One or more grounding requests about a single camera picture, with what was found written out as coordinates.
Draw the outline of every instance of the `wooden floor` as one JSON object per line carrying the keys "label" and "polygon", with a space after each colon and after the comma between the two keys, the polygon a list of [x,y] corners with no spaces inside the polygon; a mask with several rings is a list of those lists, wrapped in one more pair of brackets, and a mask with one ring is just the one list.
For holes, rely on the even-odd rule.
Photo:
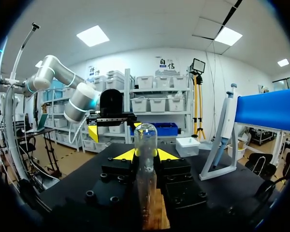
{"label": "wooden floor", "polygon": [[[274,149],[275,140],[267,142],[262,146],[250,144],[251,147],[256,148],[264,153],[272,153]],[[59,168],[62,172],[62,178],[69,175],[71,172],[79,168],[81,165],[86,163],[88,160],[93,158],[96,154],[91,152],[84,153],[83,151],[77,152],[75,149],[52,143],[52,146],[55,150],[55,155],[58,160]],[[42,136],[37,137],[36,141],[36,151],[34,152],[34,157],[39,160],[40,165],[47,170],[49,165],[49,159],[47,156],[47,152],[45,150],[45,143]],[[252,152],[250,150],[246,150],[244,157],[239,160],[242,165],[248,161],[248,158]],[[283,169],[284,161],[282,160],[279,164],[275,177],[273,180],[280,178],[282,176],[282,169]],[[283,183],[277,184],[276,188],[281,190],[283,187]],[[170,223],[166,216],[166,210],[164,205],[163,196],[159,189],[156,190],[155,194],[155,205],[152,209],[152,214],[150,214],[150,218],[148,220],[147,227],[150,229],[167,229],[170,227]]]}

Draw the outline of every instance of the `black table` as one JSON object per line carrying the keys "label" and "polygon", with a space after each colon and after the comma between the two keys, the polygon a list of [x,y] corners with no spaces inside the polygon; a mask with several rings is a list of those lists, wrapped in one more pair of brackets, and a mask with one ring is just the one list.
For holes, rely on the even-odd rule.
{"label": "black table", "polygon": [[[175,145],[160,145],[159,147],[179,157]],[[134,148],[134,145],[111,144],[59,183],[41,193],[41,199],[50,208],[56,205],[64,205],[66,198],[84,203],[85,192],[92,189],[100,178],[102,162],[108,157],[116,157],[132,148]],[[208,195],[207,206],[209,208],[215,206],[230,207],[246,197],[252,197],[263,183],[259,176],[239,163],[237,163],[236,171],[232,173],[205,181],[199,180],[198,175],[203,169],[208,154],[209,151],[200,150],[198,156],[185,159],[191,164],[191,174],[194,180]],[[228,166],[230,163],[231,158],[224,154],[217,169]]]}

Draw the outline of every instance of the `black chair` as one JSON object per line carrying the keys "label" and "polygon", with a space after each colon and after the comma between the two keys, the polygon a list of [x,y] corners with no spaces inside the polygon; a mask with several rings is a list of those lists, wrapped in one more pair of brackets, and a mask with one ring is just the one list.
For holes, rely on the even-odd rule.
{"label": "black chair", "polygon": [[290,176],[290,152],[286,155],[286,163],[282,174],[283,176]]}
{"label": "black chair", "polygon": [[262,179],[270,180],[276,172],[276,167],[270,164],[272,158],[272,154],[252,153],[245,167],[256,175],[259,175]]}

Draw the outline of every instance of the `laptop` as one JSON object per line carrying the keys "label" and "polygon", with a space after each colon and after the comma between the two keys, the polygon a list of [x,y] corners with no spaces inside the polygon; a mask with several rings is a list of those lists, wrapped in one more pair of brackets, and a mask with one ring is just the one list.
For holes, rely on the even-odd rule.
{"label": "laptop", "polygon": [[35,133],[35,132],[43,131],[45,122],[47,120],[47,116],[48,116],[48,114],[42,114],[38,128],[36,130],[35,129],[27,130],[26,133]]}

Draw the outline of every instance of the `storage rack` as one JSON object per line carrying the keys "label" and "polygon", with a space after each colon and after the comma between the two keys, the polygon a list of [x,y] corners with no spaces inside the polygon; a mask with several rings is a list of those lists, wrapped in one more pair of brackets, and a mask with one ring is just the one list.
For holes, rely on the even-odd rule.
{"label": "storage rack", "polygon": [[[123,94],[123,99],[124,99],[124,111],[125,112],[132,112],[132,107],[131,107],[131,98],[132,96],[142,96],[143,94],[150,94],[150,93],[155,93],[155,94],[166,94],[166,93],[176,93],[178,91],[182,91],[184,93],[184,98],[185,98],[185,111],[178,111],[178,112],[135,112],[135,115],[137,116],[146,116],[148,117],[148,120],[146,121],[152,121],[151,116],[158,116],[158,115],[174,115],[174,116],[185,116],[185,128],[184,129],[184,134],[179,134],[179,135],[171,135],[171,136],[158,136],[159,140],[174,140],[176,137],[189,137],[192,135],[192,117],[193,117],[193,91],[192,87],[193,84],[191,82],[191,78],[188,77],[188,83],[189,87],[185,88],[149,88],[149,89],[134,89],[135,86],[135,78],[131,76],[131,71],[130,69],[125,70],[124,74],[124,89],[120,90],[120,92]],[[63,101],[68,101],[68,98],[58,98],[54,99],[54,91],[52,93],[52,99],[49,101],[44,101],[44,103],[51,103],[51,108],[52,112],[54,111],[54,103],[56,102],[63,102]],[[69,132],[69,127],[64,127],[64,128],[57,128],[55,127],[55,121],[54,118],[55,116],[63,116],[63,113],[50,113],[49,114],[52,118],[52,125],[53,126],[45,126],[48,128],[54,128],[57,131],[65,131]],[[78,125],[73,125],[72,127],[72,132],[75,132],[78,128]],[[84,124],[83,128],[81,129],[78,138],[76,140],[81,140],[81,143],[74,142],[73,144],[70,143],[65,143],[63,141],[57,140],[56,135],[51,138],[56,144],[63,144],[72,148],[75,148],[77,151],[79,151],[80,148],[83,149],[83,152],[85,151],[90,151],[90,152],[101,152],[104,148],[107,147],[108,142],[106,141],[107,138],[109,139],[124,139],[123,141],[127,144],[132,144],[132,139],[134,138],[133,135],[130,133],[130,127],[127,125],[127,123],[124,123],[124,132],[123,133],[110,133],[110,132],[105,132],[103,134],[99,134],[99,137],[101,139],[101,143],[95,143],[93,140],[87,139],[88,137],[88,131],[86,130],[87,125]],[[92,145],[89,148],[88,146],[85,146],[85,144],[88,144],[88,142],[91,142]]]}

